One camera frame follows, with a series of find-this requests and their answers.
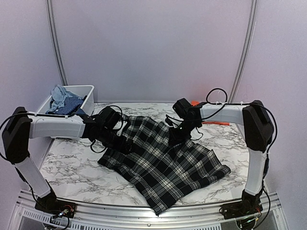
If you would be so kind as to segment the black white plaid shirt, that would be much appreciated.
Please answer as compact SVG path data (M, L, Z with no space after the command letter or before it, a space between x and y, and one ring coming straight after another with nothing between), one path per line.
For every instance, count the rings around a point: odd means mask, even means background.
M98 163L133 184L159 215L180 198L227 176L213 150L190 139L168 144L169 127L148 116L124 116L122 135L133 143L129 154L107 149Z

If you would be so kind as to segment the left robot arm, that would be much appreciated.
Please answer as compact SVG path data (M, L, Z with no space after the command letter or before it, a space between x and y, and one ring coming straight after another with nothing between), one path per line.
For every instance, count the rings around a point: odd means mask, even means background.
M15 167L20 178L37 195L37 204L50 213L57 213L60 202L33 162L29 141L47 137L83 138L127 154L132 148L132 142L122 135L127 126L123 115L110 106L97 115L88 115L82 109L70 115L49 115L17 107L0 126L5 152L2 158Z

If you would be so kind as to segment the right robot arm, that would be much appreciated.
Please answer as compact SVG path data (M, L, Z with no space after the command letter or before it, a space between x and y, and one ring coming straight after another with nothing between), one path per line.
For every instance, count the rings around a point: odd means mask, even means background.
M182 119L181 123L170 129L169 144L178 144L190 137L193 129L201 127L204 121L227 122L242 125L244 140L249 152L248 178L242 192L238 211L247 215L260 201L263 180L267 174L270 145L277 129L273 116L260 100L250 103L210 103L202 102L193 106L185 98L173 105L173 110Z

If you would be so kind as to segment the white plastic laundry bin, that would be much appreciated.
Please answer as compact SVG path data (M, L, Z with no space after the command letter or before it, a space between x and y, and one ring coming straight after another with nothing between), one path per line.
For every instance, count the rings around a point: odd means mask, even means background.
M78 115L92 115L93 91L93 85L57 85L35 116L31 116L30 137L80 139L85 125Z

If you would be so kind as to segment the light blue garment in bin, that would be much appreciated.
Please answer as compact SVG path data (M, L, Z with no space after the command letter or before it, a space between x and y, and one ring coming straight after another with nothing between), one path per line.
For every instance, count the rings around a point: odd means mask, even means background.
M68 91L65 87L61 85L57 85L51 90L51 103L50 103L50 109L57 109L64 106L64 101L67 97L76 97L80 99L81 97L72 93L71 91Z

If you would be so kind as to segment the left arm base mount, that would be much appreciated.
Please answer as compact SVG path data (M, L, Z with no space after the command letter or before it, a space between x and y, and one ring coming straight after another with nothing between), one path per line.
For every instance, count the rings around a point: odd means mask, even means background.
M35 204L36 210L52 214L53 216L56 217L73 218L76 208L77 208L76 203L64 200L58 200L58 199L47 202L39 200Z

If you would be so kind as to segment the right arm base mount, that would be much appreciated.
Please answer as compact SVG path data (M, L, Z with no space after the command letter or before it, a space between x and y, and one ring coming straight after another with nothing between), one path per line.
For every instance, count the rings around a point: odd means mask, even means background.
M223 204L219 209L219 213L223 215L224 219L233 219L255 213L259 214L262 210L263 207L261 202L256 202L252 205L249 201L245 200Z

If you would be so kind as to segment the aluminium front frame rail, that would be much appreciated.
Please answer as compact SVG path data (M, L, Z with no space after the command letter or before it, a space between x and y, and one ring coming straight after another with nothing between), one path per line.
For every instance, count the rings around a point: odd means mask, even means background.
M74 217L55 218L35 209L29 191L22 190L16 201L10 230L288 230L276 193L262 196L263 211L246 217L225 219L221 204L173 207L156 216L147 207L111 206L76 202Z

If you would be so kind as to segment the right aluminium corner post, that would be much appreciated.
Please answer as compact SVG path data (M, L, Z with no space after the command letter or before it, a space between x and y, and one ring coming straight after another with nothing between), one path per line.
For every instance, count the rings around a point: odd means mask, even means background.
M246 60L248 58L248 53L249 53L249 50L252 44L252 39L253 39L254 31L255 31L258 5L259 5L258 0L251 1L251 7L250 7L250 12L249 12L249 17L248 17L247 31L246 31L246 35L245 35L245 39L243 43L243 49L241 52L239 64L238 64L234 82L233 82L233 85L230 91L230 95L228 97L228 101L230 103L232 103L235 100L236 94L238 92L238 89L239 89L239 86L240 86L240 83L243 77Z

